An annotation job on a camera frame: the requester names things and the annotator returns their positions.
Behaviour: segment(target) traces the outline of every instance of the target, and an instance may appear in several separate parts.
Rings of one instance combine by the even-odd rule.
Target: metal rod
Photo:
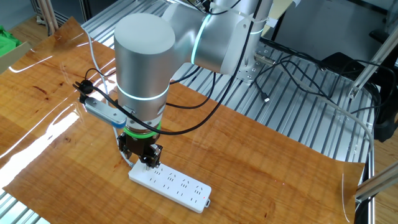
[[[398,161],[358,186],[356,199],[360,202],[398,182]]]
[[[373,56],[371,62],[376,64],[381,64],[384,59],[391,53],[391,51],[398,44],[398,26],[394,29],[392,34],[387,38],[385,43],[380,47],[377,53]],[[351,99],[355,98],[356,94],[365,85],[365,83],[370,79],[373,73],[377,70],[377,66],[368,65],[359,75],[359,77],[351,85],[351,90],[349,91],[349,97]]]

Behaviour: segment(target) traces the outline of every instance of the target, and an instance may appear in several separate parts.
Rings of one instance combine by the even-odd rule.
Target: wire
[[[291,76],[293,80],[295,80],[298,85],[300,85],[302,88],[305,88],[306,90],[311,90],[314,91],[314,89],[312,89],[311,87],[307,86],[304,82],[301,82],[301,80],[299,80],[298,78]],[[372,132],[370,132],[369,128],[361,121],[359,120],[357,117],[355,117],[354,115],[352,115],[350,112],[344,110],[343,108],[340,108],[338,105],[333,104],[330,100],[328,100],[326,97],[321,96],[321,95],[315,95],[317,98],[321,99],[322,101],[324,101],[327,105],[333,107],[335,110],[345,114],[347,117],[351,118],[352,120],[354,120],[355,122],[357,122],[364,130],[366,135],[368,135],[369,137],[369,152],[372,150],[373,145],[374,145],[374,139],[373,139],[373,135]]]
[[[233,5],[231,6],[231,9],[233,9],[237,4],[239,4],[239,2],[241,2],[241,0],[237,0],[236,3],[233,4]],[[225,11],[223,11],[223,12],[217,12],[217,13],[211,13],[211,12],[210,12],[210,14],[211,14],[211,15],[221,15],[221,14],[224,14],[224,13],[226,13],[226,12],[228,12],[228,10],[225,10]]]
[[[184,76],[183,78],[180,78],[179,80],[171,81],[170,85],[173,85],[173,84],[176,84],[176,83],[179,83],[179,82],[182,82],[182,81],[188,79],[192,75],[196,74],[196,72],[198,72],[199,69],[200,69],[200,67],[198,66],[193,72],[189,73],[188,75]]]
[[[257,13],[258,13],[259,8],[260,8],[260,5],[261,5],[261,2],[262,2],[262,0],[259,0],[258,3],[257,3],[256,10],[255,10],[255,12],[254,12],[254,17],[257,16]],[[138,118],[136,118],[135,116],[133,116],[132,114],[130,114],[128,111],[126,111],[122,106],[120,106],[119,104],[117,104],[114,100],[112,100],[106,93],[104,93],[104,92],[103,92],[102,90],[100,90],[99,88],[97,88],[97,87],[95,87],[95,86],[86,86],[86,87],[87,87],[87,88],[91,88],[92,90],[96,90],[97,92],[99,92],[99,93],[100,93],[105,99],[107,99],[115,108],[117,108],[117,109],[120,110],[122,113],[124,113],[128,118],[132,119],[133,121],[137,122],[138,124],[140,124],[141,126],[147,128],[147,129],[150,130],[150,131],[153,131],[153,132],[158,133],[158,134],[171,135],[171,136],[180,135],[180,134],[185,134],[185,133],[188,133],[188,132],[190,132],[190,131],[194,131],[194,130],[198,129],[199,127],[201,127],[202,125],[204,125],[204,124],[214,115],[214,113],[217,111],[217,109],[221,106],[222,102],[223,102],[224,99],[226,98],[226,96],[227,96],[229,90],[231,89],[232,84],[233,84],[233,80],[236,78],[236,75],[238,74],[238,70],[239,70],[240,64],[241,64],[242,61],[243,61],[244,53],[245,53],[246,48],[247,48],[247,46],[248,46],[248,42],[249,42],[249,38],[250,38],[250,32],[251,32],[251,29],[252,29],[252,27],[253,27],[253,24],[254,24],[253,22],[250,23],[249,30],[248,30],[248,34],[247,34],[247,36],[246,36],[246,40],[245,40],[245,42],[244,42],[243,49],[242,49],[242,53],[241,53],[241,56],[240,56],[240,58],[239,58],[237,67],[236,67],[236,69],[235,69],[234,75],[229,79],[228,86],[226,87],[223,96],[221,97],[221,99],[220,99],[220,101],[217,103],[217,105],[214,107],[214,109],[210,112],[210,114],[209,114],[203,121],[201,121],[199,124],[195,125],[194,127],[188,128],[188,129],[183,130],[183,131],[175,131],[175,132],[158,130],[158,129],[156,129],[156,128],[153,128],[152,126],[149,126],[148,124],[142,122],[141,120],[139,120]]]
[[[99,68],[99,66],[98,66],[98,64],[97,64],[97,61],[95,60],[94,50],[93,50],[93,44],[91,43],[91,37],[90,37],[89,33],[87,32],[87,30],[85,30],[85,29],[83,29],[83,30],[86,32],[86,35],[87,35],[87,38],[88,38],[88,43],[89,43],[89,45],[90,45],[91,58],[93,59],[93,63],[94,63],[94,66],[95,66],[95,68],[91,68],[91,69],[89,69],[89,70],[86,72],[85,79],[87,78],[87,73],[88,73],[90,70],[95,69],[99,74],[101,74],[100,77],[101,77],[102,82],[103,82],[103,84],[104,84],[105,95],[107,96],[107,95],[108,95],[108,87],[106,86],[105,77],[104,77],[104,75],[101,73],[101,69]],[[118,131],[116,130],[115,127],[112,127],[112,128],[113,128],[114,136],[115,136],[115,138],[116,138],[116,144],[119,145],[119,141],[118,141],[118,137],[119,137]],[[133,167],[133,166],[134,166],[134,163],[132,163],[130,160],[128,160],[128,159],[126,158],[126,156],[123,154],[123,152],[120,151],[120,155],[121,155],[122,158],[127,162],[127,164],[129,164],[130,167]]]
[[[100,71],[98,71],[96,68],[90,68],[90,69],[87,70],[87,72],[86,72],[85,79],[87,79],[87,74],[88,74],[88,72],[89,72],[89,71],[92,71],[92,70],[97,71],[97,72],[98,72],[101,76],[103,76],[103,77],[108,77],[108,76],[111,76],[111,75],[113,75],[113,74],[116,73],[116,70],[115,70],[115,71],[113,71],[113,72],[111,72],[111,73],[109,73],[109,74],[107,74],[107,75],[104,75],[104,74],[102,74]]]
[[[233,9],[237,4],[239,4],[239,2],[241,2],[242,0],[237,0],[236,1],[236,3],[235,4],[233,4],[232,6],[231,6],[231,9]],[[201,12],[203,12],[201,9],[199,9],[194,3],[192,3],[190,0],[187,0],[187,2],[189,3],[189,4],[191,4],[193,7],[195,7],[196,9],[198,9],[199,11],[201,11]],[[217,12],[217,13],[212,13],[212,12],[204,12],[204,13],[207,13],[207,14],[210,14],[210,15],[213,15],[213,16],[216,16],[216,15],[221,15],[221,14],[224,14],[224,13],[226,13],[226,12],[228,12],[228,10],[225,10],[225,11],[223,11],[223,12]]]
[[[172,103],[166,103],[166,105],[167,106],[173,106],[175,108],[180,108],[180,109],[197,109],[197,108],[205,105],[207,103],[207,101],[210,100],[210,97],[211,97],[211,94],[213,94],[213,90],[214,90],[215,85],[216,85],[216,73],[213,72],[213,85],[211,86],[211,89],[210,89],[209,95],[207,96],[207,99],[205,101],[203,101],[201,104],[196,105],[196,106],[180,106],[180,105],[175,105],[175,104],[172,104]]]
[[[318,88],[319,92],[321,92],[321,93],[316,93],[316,92],[313,92],[313,91],[304,90],[304,89],[294,80],[293,75],[286,69],[286,67],[285,67],[285,65],[283,65],[283,63],[291,63],[292,65],[296,66],[296,67],[298,68],[298,70],[303,74],[303,76],[305,76],[307,79],[309,79],[310,82],[313,83],[313,84],[316,86],[316,88]],[[308,93],[308,94],[323,96],[323,97],[325,97],[326,99],[328,99],[329,101],[331,101],[333,104],[336,104],[336,103],[335,103],[335,102],[334,102],[334,101],[333,101],[333,100],[332,100],[332,99],[331,99],[331,98],[318,86],[318,84],[315,83],[315,81],[313,81],[307,74],[305,74],[305,72],[304,72],[296,63],[294,63],[294,62],[292,62],[292,61],[290,61],[290,60],[284,60],[284,61],[281,61],[281,62],[278,62],[278,63],[274,64],[273,66],[271,66],[271,67],[265,69],[263,72],[260,72],[260,73],[258,74],[258,76],[254,79],[254,83],[256,84],[256,87],[258,88],[258,90],[261,92],[262,97],[264,97],[264,95],[266,95],[266,93],[264,93],[263,90],[262,90],[262,88],[259,86],[259,84],[258,84],[258,82],[257,82],[257,81],[258,81],[258,78],[259,78],[261,75],[263,75],[264,73],[266,73],[268,70],[273,69],[273,68],[276,68],[276,67],[278,67],[279,65],[282,66],[283,70],[286,70],[287,74],[288,74],[289,77],[292,79],[293,83],[297,86],[297,88],[299,88],[300,90],[302,90],[302,91],[304,91],[304,92],[306,92],[306,93]]]
[[[378,104],[377,106],[368,106],[368,107],[365,107],[365,108],[360,108],[360,109],[358,109],[358,110],[356,110],[356,111],[351,112],[351,114],[355,114],[355,113],[357,113],[357,112],[359,112],[359,111],[362,111],[362,110],[380,108],[380,107],[384,106],[385,104],[387,104],[387,103],[389,102],[389,100],[390,100],[392,94],[394,93],[394,90],[397,88],[397,87],[396,87],[396,86],[397,86],[396,74],[394,73],[394,71],[393,71],[392,69],[390,69],[390,68],[388,68],[388,67],[385,67],[385,66],[383,66],[383,65],[378,65],[378,64],[373,63],[373,62],[367,62],[367,61],[365,61],[365,60],[358,60],[358,59],[354,59],[354,60],[349,61],[349,62],[343,67],[343,69],[341,70],[341,73],[338,75],[337,80],[336,80],[335,84],[333,85],[332,90],[334,91],[334,89],[336,88],[337,83],[338,83],[338,81],[339,81],[340,78],[341,78],[341,74],[344,73],[344,70],[347,68],[347,66],[348,66],[349,64],[353,63],[353,62],[362,62],[362,63],[368,64],[368,65],[374,65],[374,66],[377,66],[377,67],[379,67],[379,68],[381,68],[381,69],[387,70],[387,71],[392,75],[392,83],[391,83],[392,86],[391,86],[391,91],[390,91],[389,95],[387,96],[387,98],[384,100],[383,103],[380,103],[380,104]]]

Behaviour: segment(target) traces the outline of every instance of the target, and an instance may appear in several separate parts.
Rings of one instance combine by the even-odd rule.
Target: white power strip
[[[147,170],[138,160],[130,170],[129,178],[197,213],[210,204],[210,186],[163,164]]]

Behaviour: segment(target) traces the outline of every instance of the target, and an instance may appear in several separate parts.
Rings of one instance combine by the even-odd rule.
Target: wooden table surface
[[[113,50],[93,45],[103,71],[114,68]],[[0,186],[49,222],[353,222],[363,164],[330,159],[224,106],[200,129],[158,141],[164,164],[211,186],[202,214],[132,182],[111,127],[72,88],[91,67],[87,36],[70,19],[0,75]],[[204,98],[177,84],[167,100]],[[162,128],[193,126],[215,105],[167,108]]]

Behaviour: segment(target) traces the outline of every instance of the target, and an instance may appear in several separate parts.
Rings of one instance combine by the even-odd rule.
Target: black cable
[[[192,3],[190,0],[187,0],[187,1],[188,1],[189,4],[191,4],[193,7],[195,7],[195,8],[198,9],[199,11],[203,12],[203,11],[200,10],[194,3]],[[231,6],[230,9],[233,9],[233,8],[234,8],[239,2],[241,2],[241,1],[242,1],[242,0],[237,0],[236,3],[233,4],[233,5]],[[228,12],[228,10],[225,10],[225,11],[223,11],[223,12],[217,12],[217,13],[207,12],[207,14],[210,14],[210,15],[212,15],[212,16],[216,16],[216,15],[224,14],[224,13],[226,13],[226,12]]]
[[[380,107],[384,106],[386,103],[388,103],[388,101],[390,100],[390,98],[391,98],[391,96],[392,96],[394,90],[396,89],[397,83],[396,83],[396,76],[395,76],[394,71],[392,71],[390,68],[384,67],[384,66],[382,66],[382,65],[378,65],[378,64],[372,63],[372,62],[367,62],[367,61],[364,61],[364,60],[352,60],[352,61],[348,62],[348,63],[343,67],[343,69],[342,69],[341,71],[339,71],[337,68],[331,67],[330,65],[327,65],[326,63],[324,63],[324,62],[322,62],[322,61],[320,61],[320,60],[317,60],[317,59],[313,58],[313,57],[312,57],[311,55],[309,55],[309,54],[306,54],[306,53],[303,53],[303,52],[298,52],[298,51],[296,51],[296,50],[294,50],[294,49],[291,49],[291,48],[289,48],[289,47],[283,46],[283,45],[281,45],[281,44],[278,44],[277,42],[274,42],[274,41],[271,41],[271,40],[268,40],[268,39],[265,39],[265,38],[261,38],[260,41],[261,41],[263,44],[267,44],[267,45],[270,45],[270,46],[273,47],[273,48],[281,49],[281,50],[283,50],[284,52],[287,52],[289,55],[286,56],[286,57],[281,58],[281,61],[284,60],[284,59],[286,59],[286,58],[288,58],[288,57],[291,57],[291,56],[294,55],[294,56],[298,56],[298,57],[300,57],[300,58],[303,58],[303,59],[305,59],[305,60],[309,60],[309,61],[315,63],[321,70],[323,70],[324,68],[327,68],[328,70],[330,70],[330,71],[332,71],[332,72],[338,73],[339,76],[338,76],[338,78],[337,78],[335,84],[333,85],[333,87],[332,87],[332,89],[331,89],[330,95],[328,95],[328,96],[325,95],[325,97],[327,96],[327,98],[331,98],[331,97],[332,97],[332,94],[333,94],[333,92],[335,91],[335,88],[336,88],[336,86],[337,86],[337,84],[338,84],[338,82],[339,82],[339,80],[340,80],[340,78],[341,78],[341,76],[342,76],[343,74],[351,74],[351,73],[358,73],[358,72],[360,72],[360,71],[345,72],[345,69],[347,68],[347,66],[348,66],[349,64],[353,63],[353,62],[362,62],[362,63],[366,63],[366,64],[378,66],[379,68],[386,69],[386,70],[388,70],[391,74],[393,74],[393,82],[392,82],[392,88],[391,88],[390,94],[389,94],[389,96],[386,98],[386,100],[384,100],[383,103],[380,103],[380,104],[377,105],[377,106],[369,106],[369,107],[365,107],[365,108],[358,109],[358,110],[356,110],[356,111],[354,111],[354,112],[351,112],[351,114],[357,113],[357,112],[362,111],[362,110],[380,108]]]
[[[262,2],[262,0],[259,0],[259,2],[257,3],[256,10],[255,10],[255,12],[254,12],[254,18],[256,18],[256,16],[257,16],[257,13],[258,13],[259,8],[260,8],[260,5],[261,5],[261,2]],[[185,133],[188,133],[188,132],[190,132],[190,131],[194,131],[194,130],[196,130],[197,128],[199,128],[199,127],[201,127],[202,125],[204,125],[204,124],[214,115],[214,113],[217,111],[217,109],[221,106],[222,102],[223,102],[224,99],[226,98],[226,96],[227,96],[229,90],[231,89],[232,84],[233,84],[233,80],[236,78],[236,74],[238,74],[238,70],[239,70],[240,64],[241,64],[242,61],[243,61],[244,53],[245,53],[245,51],[246,51],[246,47],[248,46],[248,41],[249,41],[249,37],[250,37],[250,32],[251,32],[251,29],[252,29],[252,27],[253,27],[253,24],[254,24],[253,22],[250,23],[249,30],[248,30],[248,34],[247,34],[247,36],[246,36],[246,40],[245,40],[244,45],[243,45],[242,54],[241,54],[241,56],[240,56],[240,58],[239,58],[239,61],[238,61],[238,66],[237,66],[236,69],[235,69],[234,75],[231,77],[231,79],[229,79],[228,86],[227,86],[227,88],[226,88],[226,90],[225,90],[223,96],[221,97],[221,99],[220,99],[220,101],[217,103],[217,105],[214,107],[214,109],[210,112],[210,114],[209,114],[203,121],[201,121],[199,124],[195,125],[194,127],[188,128],[188,129],[183,130],[183,131],[176,131],[176,132],[158,130],[158,129],[156,129],[156,128],[153,128],[152,126],[149,126],[148,124],[144,123],[143,121],[139,120],[139,119],[136,118],[135,116],[133,116],[131,113],[129,113],[128,111],[126,111],[122,106],[118,105],[114,100],[112,100],[106,93],[104,93],[104,92],[103,92],[102,90],[100,90],[99,88],[97,88],[97,87],[95,87],[95,86],[86,86],[86,88],[90,88],[90,89],[92,89],[92,90],[96,90],[96,91],[99,92],[106,100],[108,100],[115,108],[117,108],[117,109],[120,110],[122,113],[124,113],[128,118],[132,119],[133,121],[137,122],[137,123],[140,124],[141,126],[147,128],[148,130],[153,131],[153,132],[155,132],[155,133],[158,133],[158,134],[165,134],[165,135],[172,135],[172,136],[173,136],[173,135],[185,134]]]
[[[213,72],[213,84],[211,86],[209,95],[207,96],[207,99],[205,101],[203,101],[202,103],[200,103],[199,105],[196,105],[196,106],[180,106],[180,105],[175,105],[175,104],[172,104],[172,103],[166,103],[166,105],[167,106],[173,106],[175,108],[180,108],[180,109],[197,109],[197,108],[205,105],[207,103],[207,101],[210,100],[211,94],[213,94],[213,90],[214,90],[215,85],[216,85],[216,73]]]
[[[189,73],[188,75],[184,76],[183,78],[180,78],[179,80],[171,81],[171,82],[170,82],[170,85],[173,85],[173,84],[176,84],[176,83],[179,83],[179,82],[181,82],[181,81],[186,80],[187,78],[189,78],[189,77],[191,77],[192,75],[196,74],[196,72],[198,72],[199,69],[200,69],[200,67],[198,66],[193,72]]]
[[[87,79],[87,74],[88,74],[88,72],[89,72],[89,71],[92,71],[92,70],[97,71],[97,72],[98,72],[101,76],[103,76],[103,77],[108,77],[108,76],[111,76],[111,75],[113,75],[113,74],[116,73],[116,70],[115,70],[115,71],[113,71],[113,72],[111,72],[111,73],[109,73],[109,74],[107,74],[107,75],[103,75],[100,71],[98,71],[98,69],[96,69],[96,68],[90,68],[90,69],[87,70],[87,72],[86,72],[85,80]]]
[[[298,68],[298,70],[303,74],[303,76],[305,76],[307,79],[309,79],[310,82],[313,83],[313,84],[319,89],[319,91],[320,91],[321,93],[315,93],[315,92],[312,92],[312,91],[304,90],[304,89],[294,80],[293,75],[287,70],[287,68],[285,67],[285,65],[283,65],[283,63],[291,63],[291,64],[293,64],[294,66],[296,66],[296,67]],[[293,83],[297,86],[297,88],[299,88],[300,90],[302,90],[302,91],[304,91],[304,92],[306,92],[306,93],[308,93],[308,94],[313,94],[313,95],[318,95],[318,96],[325,97],[326,99],[328,99],[328,100],[331,101],[332,103],[336,104],[325,92],[323,92],[323,90],[318,86],[318,84],[315,83],[314,80],[312,80],[307,74],[305,74],[305,72],[304,72],[296,63],[294,63],[294,62],[292,62],[292,61],[290,61],[290,60],[284,60],[284,61],[281,61],[281,62],[278,62],[278,63],[274,64],[273,66],[271,66],[271,67],[265,69],[263,72],[260,72],[260,73],[258,74],[258,76],[254,79],[254,82],[255,82],[255,84],[256,84],[258,90],[261,92],[262,95],[265,94],[265,93],[262,91],[261,87],[259,86],[259,84],[258,84],[258,82],[257,82],[258,78],[259,78],[261,75],[263,75],[264,73],[266,73],[268,70],[273,69],[273,68],[276,68],[276,66],[278,66],[278,65],[281,65],[281,66],[284,68],[284,70],[287,72],[287,74],[288,74],[289,77],[292,79]]]
[[[365,108],[360,108],[360,109],[358,109],[358,110],[356,110],[356,111],[351,112],[351,114],[355,114],[355,113],[357,113],[357,112],[359,112],[359,111],[362,111],[362,110],[380,108],[380,107],[384,106],[386,103],[388,103],[388,101],[390,100],[392,94],[394,93],[394,90],[397,88],[397,78],[396,78],[396,74],[394,73],[394,71],[393,71],[392,69],[390,69],[390,68],[388,68],[388,67],[385,67],[385,66],[383,66],[383,65],[378,65],[378,64],[373,63],[373,62],[367,62],[367,61],[365,61],[365,60],[354,59],[354,60],[349,61],[349,62],[343,67],[343,69],[341,70],[341,73],[338,75],[337,80],[336,80],[335,84],[333,85],[332,90],[334,91],[334,89],[336,88],[337,83],[338,83],[338,81],[339,81],[340,78],[341,78],[341,74],[344,73],[344,70],[347,68],[347,66],[348,66],[349,64],[353,63],[353,62],[362,62],[362,63],[368,64],[368,65],[374,65],[374,66],[377,66],[377,67],[379,67],[379,68],[381,68],[381,69],[387,70],[387,71],[392,75],[392,83],[391,83],[392,86],[391,86],[391,91],[390,91],[389,95],[387,96],[387,98],[384,100],[383,103],[380,103],[380,104],[378,104],[378,105],[376,105],[376,106],[368,106],[368,107],[365,107]]]
[[[233,9],[237,4],[239,4],[239,2],[241,2],[241,0],[237,0],[236,3],[233,4],[233,5],[231,6],[231,9]],[[209,14],[210,14],[210,15],[221,15],[221,14],[224,14],[224,13],[226,13],[226,12],[228,12],[228,10],[225,10],[225,11],[223,11],[223,12],[217,12],[217,13],[211,13],[211,12],[209,12]]]

